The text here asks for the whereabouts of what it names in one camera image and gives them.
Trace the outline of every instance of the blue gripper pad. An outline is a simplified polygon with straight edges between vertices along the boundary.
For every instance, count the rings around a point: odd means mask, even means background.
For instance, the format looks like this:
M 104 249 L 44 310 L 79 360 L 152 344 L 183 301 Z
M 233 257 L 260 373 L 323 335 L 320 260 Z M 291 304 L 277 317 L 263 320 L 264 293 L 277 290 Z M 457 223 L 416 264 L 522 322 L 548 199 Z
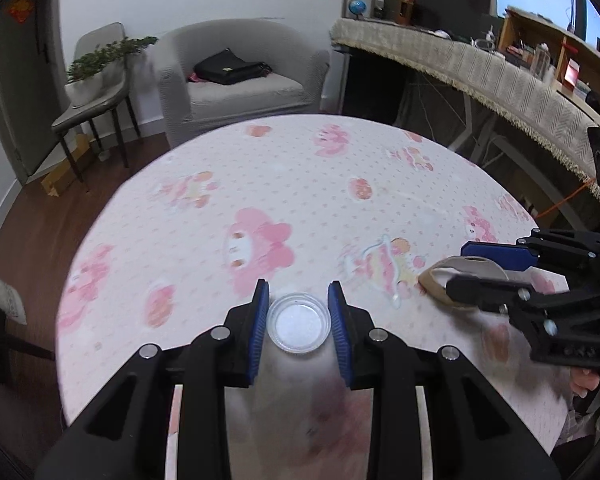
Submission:
M 505 270 L 527 270 L 538 264 L 538 256 L 528 248 L 484 242 L 467 242 L 462 246 L 461 256 L 481 256 L 497 263 Z

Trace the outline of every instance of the door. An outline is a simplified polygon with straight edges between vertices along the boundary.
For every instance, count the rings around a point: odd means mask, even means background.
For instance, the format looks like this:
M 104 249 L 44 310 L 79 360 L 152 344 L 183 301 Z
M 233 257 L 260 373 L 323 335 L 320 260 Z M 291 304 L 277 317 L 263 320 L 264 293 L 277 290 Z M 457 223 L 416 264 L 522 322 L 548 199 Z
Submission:
M 49 10 L 49 0 L 7 0 L 0 10 L 0 134 L 18 177 L 34 174 L 58 143 Z

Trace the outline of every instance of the silver screw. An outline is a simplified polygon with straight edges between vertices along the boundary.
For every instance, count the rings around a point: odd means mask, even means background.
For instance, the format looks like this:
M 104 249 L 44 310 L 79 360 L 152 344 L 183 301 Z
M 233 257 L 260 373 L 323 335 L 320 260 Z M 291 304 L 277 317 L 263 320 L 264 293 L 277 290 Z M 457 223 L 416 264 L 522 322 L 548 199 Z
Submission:
M 223 339 L 227 339 L 231 335 L 231 330 L 229 330 L 225 326 L 216 326 L 211 331 L 211 337 L 216 341 L 222 341 Z
M 371 341 L 381 343 L 382 341 L 386 341 L 389 335 L 386 330 L 383 330 L 382 328 L 373 328 L 369 330 L 369 337 L 371 338 Z
M 544 331 L 547 332 L 548 335 L 556 335 L 558 333 L 558 326 L 553 319 L 545 319 L 543 325 Z
M 138 353 L 143 359 L 151 359 L 158 353 L 158 347 L 154 344 L 143 345 L 140 347 Z
M 529 298 L 531 298 L 531 293 L 528 290 L 526 290 L 526 288 L 519 288 L 518 297 L 522 301 L 529 301 Z
M 460 357 L 460 351 L 455 346 L 445 346 L 442 349 L 442 357 L 447 361 L 455 361 Z

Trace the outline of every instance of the globe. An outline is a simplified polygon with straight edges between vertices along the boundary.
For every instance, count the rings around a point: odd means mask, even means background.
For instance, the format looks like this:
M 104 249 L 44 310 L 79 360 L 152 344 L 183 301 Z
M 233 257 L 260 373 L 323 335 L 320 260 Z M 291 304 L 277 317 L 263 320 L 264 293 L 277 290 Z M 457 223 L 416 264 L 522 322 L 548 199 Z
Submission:
M 362 0 L 350 0 L 349 11 L 355 16 L 361 16 L 366 10 L 366 3 Z

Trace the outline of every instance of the round plastic cup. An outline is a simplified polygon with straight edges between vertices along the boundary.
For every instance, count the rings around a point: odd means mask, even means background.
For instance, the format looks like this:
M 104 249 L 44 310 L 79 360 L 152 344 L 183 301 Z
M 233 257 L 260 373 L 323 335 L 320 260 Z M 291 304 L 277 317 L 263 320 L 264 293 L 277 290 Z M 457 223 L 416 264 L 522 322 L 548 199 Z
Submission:
M 267 332 L 285 352 L 312 352 L 324 343 L 330 331 L 331 316 L 327 307 L 310 294 L 287 294 L 269 307 Z

